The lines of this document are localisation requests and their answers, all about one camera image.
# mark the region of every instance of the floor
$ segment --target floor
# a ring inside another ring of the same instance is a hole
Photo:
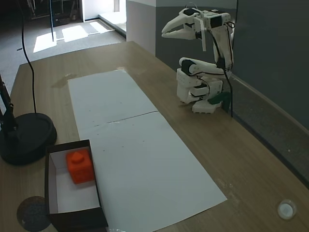
[[[125,38],[101,21],[55,27],[54,33],[57,40],[52,42],[48,18],[26,23],[25,45],[30,61],[125,41]],[[21,22],[18,15],[11,14],[0,20],[0,35],[0,73],[10,93],[19,65],[26,63],[23,51],[20,50]]]
[[[104,13],[99,17],[126,32],[126,12]]]

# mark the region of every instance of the lamp base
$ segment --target lamp base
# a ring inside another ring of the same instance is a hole
[[[16,117],[18,123],[14,138],[5,138],[0,131],[0,155],[13,165],[25,165],[45,156],[46,147],[54,145],[57,132],[52,120],[39,113]]]

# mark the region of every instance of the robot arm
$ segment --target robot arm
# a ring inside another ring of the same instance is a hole
[[[200,69],[200,72],[204,71],[206,73],[223,74],[222,69],[228,71],[233,65],[233,51],[231,48],[232,29],[228,25],[230,20],[231,16],[228,13],[185,8],[179,12],[176,18],[166,24],[162,30],[162,37],[186,40],[200,39],[203,51],[206,51],[206,32],[208,31],[214,41],[213,50],[216,66],[214,67],[214,64],[201,63],[199,61],[199,68],[191,69]],[[183,25],[183,29],[169,32],[181,25]]]
[[[230,85],[228,76],[233,66],[230,19],[228,13],[185,8],[162,30],[163,38],[200,39],[203,51],[206,51],[206,32],[213,39],[215,64],[191,58],[181,58],[179,61],[181,68],[177,70],[177,96],[184,103],[196,102],[192,107],[193,112],[213,113],[222,102],[223,108],[228,110],[229,95],[222,93],[222,89],[223,78]],[[170,32],[179,26],[183,28]]]

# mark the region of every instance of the orange block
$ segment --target orange block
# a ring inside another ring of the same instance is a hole
[[[87,149],[67,154],[68,171],[75,184],[94,180],[92,163]]]

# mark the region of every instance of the black box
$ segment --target black box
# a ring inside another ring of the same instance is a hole
[[[59,232],[90,232],[98,229],[105,231],[108,224],[103,213],[96,174],[94,181],[76,185],[67,169],[66,154],[79,149],[88,149],[93,164],[89,140],[55,145],[47,149],[45,162],[47,216]]]

